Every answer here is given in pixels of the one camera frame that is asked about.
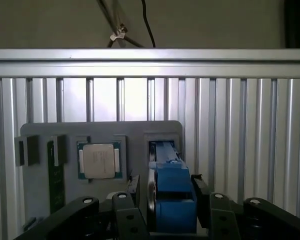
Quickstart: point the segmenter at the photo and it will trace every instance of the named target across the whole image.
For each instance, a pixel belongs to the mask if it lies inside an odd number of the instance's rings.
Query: black cable
[[[154,39],[154,36],[152,35],[151,28],[149,26],[149,22],[148,22],[148,19],[147,19],[147,5],[146,5],[146,0],[141,0],[141,2],[142,2],[143,20],[144,20],[146,29],[148,30],[148,33],[150,35],[152,46],[155,48],[156,47],[155,39]]]
[[[103,0],[96,0],[96,2],[98,3],[105,19],[107,20],[107,22],[109,23],[110,27],[111,27],[111,30],[113,31],[114,34],[117,34],[117,28],[116,28],[116,25],[115,23],[112,21],[111,19],[111,15],[109,14],[108,10],[107,10],[107,7],[104,3]]]
[[[113,44],[114,44],[114,41],[112,41],[112,40],[110,39],[110,41],[108,42],[108,45],[107,45],[106,47],[107,47],[107,48],[111,48]]]
[[[123,39],[126,40],[128,43],[130,43],[130,44],[132,44],[132,45],[134,45],[138,48],[144,48],[144,46],[142,46],[141,44],[139,44],[138,42],[136,42],[135,40],[131,39],[130,37],[128,37],[126,35],[124,36]]]

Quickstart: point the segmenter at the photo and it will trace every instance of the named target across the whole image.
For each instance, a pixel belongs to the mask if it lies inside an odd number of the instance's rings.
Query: gray slot
[[[90,136],[76,136],[75,137],[75,144],[77,145],[78,143],[90,143],[91,142],[91,137]],[[92,179],[79,179],[81,184],[89,184],[92,182]]]
[[[67,162],[67,136],[52,136],[54,145],[54,165],[60,166]]]
[[[184,160],[183,152],[181,152],[180,136],[176,133],[145,133],[144,134],[144,146],[146,147],[145,158],[149,158],[149,143],[156,141],[174,141],[174,146],[182,160]]]

